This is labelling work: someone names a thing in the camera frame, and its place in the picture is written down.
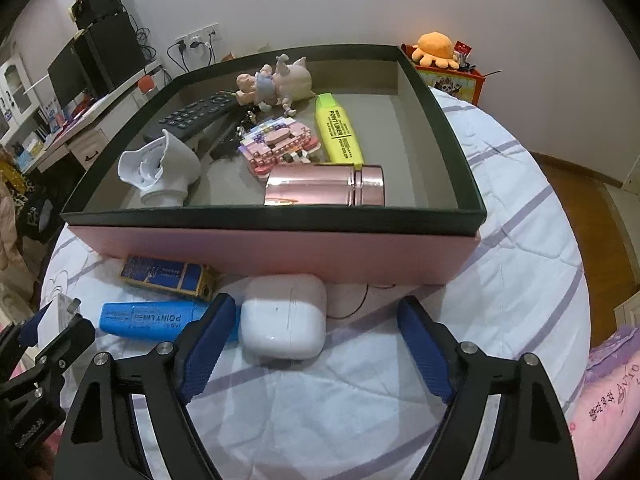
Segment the bed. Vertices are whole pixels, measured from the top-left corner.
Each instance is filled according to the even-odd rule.
[[[433,90],[472,168],[488,218],[481,243],[445,286],[328,284],[322,353],[304,362],[259,360],[228,345],[189,412],[225,479],[409,479],[445,406],[422,384],[396,327],[397,300],[415,294],[459,340],[487,354],[537,354],[567,417],[580,393],[590,344],[590,313],[580,253],[569,222],[540,168],[515,138],[473,105]],[[97,326],[110,301],[168,297],[123,284],[122,262],[95,253],[64,229],[47,269],[42,305],[56,292],[78,297]],[[248,278],[225,276],[237,303]],[[152,345],[98,331],[95,348],[74,365],[65,406],[97,351],[115,358]],[[156,479],[167,478],[142,397],[134,400]],[[491,397],[465,478],[478,478],[498,399]]]

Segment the black remote control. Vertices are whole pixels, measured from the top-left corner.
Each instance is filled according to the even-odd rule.
[[[143,134],[143,138],[145,142],[151,142],[162,137],[162,130],[168,130],[182,142],[187,142],[217,118],[235,108],[240,108],[236,95],[229,90],[222,90],[160,119],[155,128],[150,128]]]

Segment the blue highlighter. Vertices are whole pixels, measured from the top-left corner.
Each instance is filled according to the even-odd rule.
[[[105,303],[100,313],[100,329],[113,335],[159,343],[175,341],[191,321],[199,320],[208,307],[197,300]],[[240,309],[227,342],[238,341]]]

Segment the cable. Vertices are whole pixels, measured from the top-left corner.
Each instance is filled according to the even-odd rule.
[[[187,69],[187,72],[191,72],[191,70],[189,70],[189,67],[187,66],[187,62],[184,60],[184,51],[183,50],[180,51],[180,57],[182,58],[182,62],[184,63],[184,67],[185,67],[185,69]]]
[[[167,86],[168,85],[166,81],[167,77],[169,78],[169,83],[173,81],[174,78],[171,77],[171,74],[169,74],[165,68],[161,68],[160,70],[162,70],[162,74],[164,75],[164,86]]]
[[[207,63],[207,66],[211,66],[211,58],[213,57],[213,49],[211,47],[211,43],[205,43],[208,47],[209,47],[209,62]]]
[[[357,311],[359,311],[362,306],[364,305],[364,302],[367,299],[367,295],[369,294],[369,283],[367,283],[367,288],[364,291],[364,296],[362,297],[362,301],[360,302],[360,304],[358,305],[357,309],[354,310],[353,312],[351,312],[350,314],[347,314],[346,316],[341,316],[341,317],[334,317],[334,316],[327,316],[328,319],[347,319],[348,317],[353,316],[354,314],[357,313]]]
[[[172,56],[171,54],[169,54],[169,49],[171,49],[171,48],[173,48],[174,46],[177,46],[177,45],[180,45],[180,41],[176,41],[174,44],[172,44],[172,45],[171,45],[171,46],[166,50],[166,54],[167,54],[167,56],[169,56],[169,59],[170,59],[171,61],[173,61],[177,66],[179,66],[179,67],[182,69],[182,71],[183,71],[184,73],[187,73],[187,72],[188,72],[188,70],[187,70],[185,67],[183,67],[180,63],[178,63],[178,62],[173,58],[173,56]]]
[[[129,20],[133,22],[133,29],[136,31],[136,41],[138,42],[140,49],[143,51],[143,53],[146,52],[148,54],[148,56],[145,56],[146,63],[151,63],[158,55],[158,51],[156,49],[146,44],[146,42],[149,40],[151,30],[149,30],[148,27],[139,27],[138,22],[133,17],[133,15],[129,13],[127,7],[125,7],[122,2],[120,2],[120,6],[122,7],[122,10],[127,13]]]
[[[215,53],[215,52],[213,52],[213,43],[211,43],[211,37],[212,37],[213,35],[215,35],[215,33],[216,33],[216,31],[215,31],[215,30],[212,30],[212,31],[209,33],[209,48],[211,49],[211,55],[213,56],[213,64],[216,64],[216,63],[217,63],[217,60],[216,60],[216,53]]]

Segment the orange plush toy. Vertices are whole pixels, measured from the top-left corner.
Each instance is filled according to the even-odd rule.
[[[444,34],[430,32],[421,35],[418,44],[414,45],[411,59],[420,62],[420,66],[431,66],[434,62],[438,68],[460,68],[458,56],[453,52],[453,43]]]

